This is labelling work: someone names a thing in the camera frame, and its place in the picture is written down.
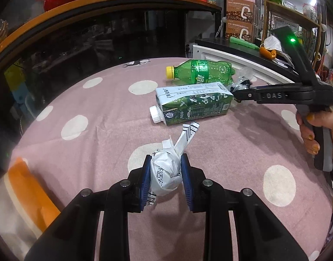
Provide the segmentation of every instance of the ceiling light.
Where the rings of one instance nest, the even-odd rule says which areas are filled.
[[[316,5],[316,2],[316,0],[311,0],[310,5],[314,7]]]

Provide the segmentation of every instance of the bottle label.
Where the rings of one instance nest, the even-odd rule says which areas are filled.
[[[209,79],[209,68],[207,66],[207,61],[197,60],[195,62],[195,83],[207,83]]]

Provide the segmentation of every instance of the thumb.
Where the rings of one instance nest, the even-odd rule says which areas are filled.
[[[317,113],[309,113],[306,120],[315,127],[326,127],[331,130],[333,138],[333,111],[320,111]]]

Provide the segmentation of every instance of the green tube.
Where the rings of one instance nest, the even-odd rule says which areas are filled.
[[[259,47],[256,46],[255,44],[247,42],[247,41],[239,39],[239,38],[236,38],[236,37],[233,37],[233,36],[230,36],[229,41],[231,43],[240,44],[242,46],[246,46],[246,47],[249,47],[249,48],[252,48],[252,49],[259,50]]]

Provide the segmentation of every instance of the shelf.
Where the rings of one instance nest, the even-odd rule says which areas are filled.
[[[208,11],[222,8],[200,0],[76,0],[45,12],[22,25],[0,43],[0,71],[28,46],[64,26],[109,12],[146,9]]]
[[[268,10],[272,13],[287,19],[291,22],[299,24],[299,26],[305,29],[312,29],[315,27],[319,27],[319,24],[304,16],[302,13],[294,11],[290,8],[286,8],[283,5],[279,5],[277,3],[267,1]]]

